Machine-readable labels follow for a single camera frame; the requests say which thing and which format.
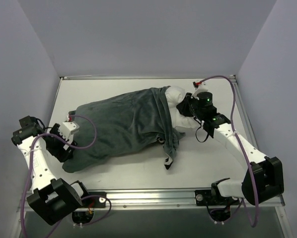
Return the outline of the white pillow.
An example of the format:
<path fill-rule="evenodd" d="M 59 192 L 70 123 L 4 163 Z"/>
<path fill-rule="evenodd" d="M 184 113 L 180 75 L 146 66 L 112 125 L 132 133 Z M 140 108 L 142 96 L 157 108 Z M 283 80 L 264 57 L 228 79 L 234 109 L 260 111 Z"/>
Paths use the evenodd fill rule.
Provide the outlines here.
<path fill-rule="evenodd" d="M 199 124 L 188 116 L 184 101 L 186 91 L 178 86 L 170 86 L 165 91 L 166 101 L 170 112 L 171 124 L 179 132 L 186 132 L 190 129 L 197 129 Z"/>

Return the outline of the dark green pillowcase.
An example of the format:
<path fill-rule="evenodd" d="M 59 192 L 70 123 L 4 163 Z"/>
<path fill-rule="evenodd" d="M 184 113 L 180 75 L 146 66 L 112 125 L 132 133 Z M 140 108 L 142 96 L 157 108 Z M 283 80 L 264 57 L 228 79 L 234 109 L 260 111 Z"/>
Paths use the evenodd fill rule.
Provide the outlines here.
<path fill-rule="evenodd" d="M 69 116 L 79 125 L 74 140 L 79 147 L 73 157 L 63 162 L 67 173 L 82 171 L 108 158 L 141 151 L 162 140 L 169 169 L 177 155 L 179 141 L 185 134 L 172 125 L 166 97 L 169 86 L 149 88 L 91 102 L 70 111 Z"/>

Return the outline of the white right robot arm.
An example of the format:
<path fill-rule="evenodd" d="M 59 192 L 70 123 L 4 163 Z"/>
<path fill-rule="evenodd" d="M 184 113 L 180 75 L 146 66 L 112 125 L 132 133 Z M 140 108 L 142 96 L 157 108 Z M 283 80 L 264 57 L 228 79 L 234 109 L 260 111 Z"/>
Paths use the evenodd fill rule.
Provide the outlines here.
<path fill-rule="evenodd" d="M 210 199 L 223 204 L 228 198 L 241 198 L 256 205 L 284 192 L 283 165 L 277 157 L 268 157 L 240 135 L 232 120 L 219 113 L 210 92 L 196 96 L 187 93 L 177 105 L 180 114 L 203 124 L 208 137 L 215 139 L 241 164 L 245 171 L 242 180 L 223 178 L 212 183 Z"/>

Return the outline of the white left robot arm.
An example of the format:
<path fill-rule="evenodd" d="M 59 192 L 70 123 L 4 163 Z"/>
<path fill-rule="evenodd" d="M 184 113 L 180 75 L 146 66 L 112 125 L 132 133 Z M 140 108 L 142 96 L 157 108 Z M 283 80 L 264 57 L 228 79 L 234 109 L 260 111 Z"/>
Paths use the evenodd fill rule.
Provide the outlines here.
<path fill-rule="evenodd" d="M 47 224 L 54 225 L 77 208 L 86 207 L 90 201 L 82 182 L 69 184 L 56 178 L 47 165 L 47 159 L 51 157 L 61 163 L 73 157 L 77 147 L 74 134 L 79 126 L 68 119 L 47 131 L 38 118 L 31 116 L 20 119 L 19 123 L 20 129 L 13 133 L 11 140 L 29 168 L 32 194 L 26 201 Z"/>

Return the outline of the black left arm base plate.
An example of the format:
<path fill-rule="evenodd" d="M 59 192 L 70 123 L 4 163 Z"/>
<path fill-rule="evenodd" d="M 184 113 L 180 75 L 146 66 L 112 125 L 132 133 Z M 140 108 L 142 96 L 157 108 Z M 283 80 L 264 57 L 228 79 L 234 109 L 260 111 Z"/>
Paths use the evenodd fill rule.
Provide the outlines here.
<path fill-rule="evenodd" d="M 105 208 L 106 207 L 105 191 L 92 191 L 90 193 L 84 193 L 81 197 L 81 208 Z"/>

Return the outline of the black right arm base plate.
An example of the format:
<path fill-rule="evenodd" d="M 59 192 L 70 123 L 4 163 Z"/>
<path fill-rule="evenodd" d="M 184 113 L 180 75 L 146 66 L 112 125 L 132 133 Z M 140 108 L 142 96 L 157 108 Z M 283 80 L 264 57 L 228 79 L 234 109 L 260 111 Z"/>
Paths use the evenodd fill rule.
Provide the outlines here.
<path fill-rule="evenodd" d="M 194 191 L 197 206 L 232 206 L 238 205 L 238 199 L 215 195 L 210 189 L 198 189 Z"/>

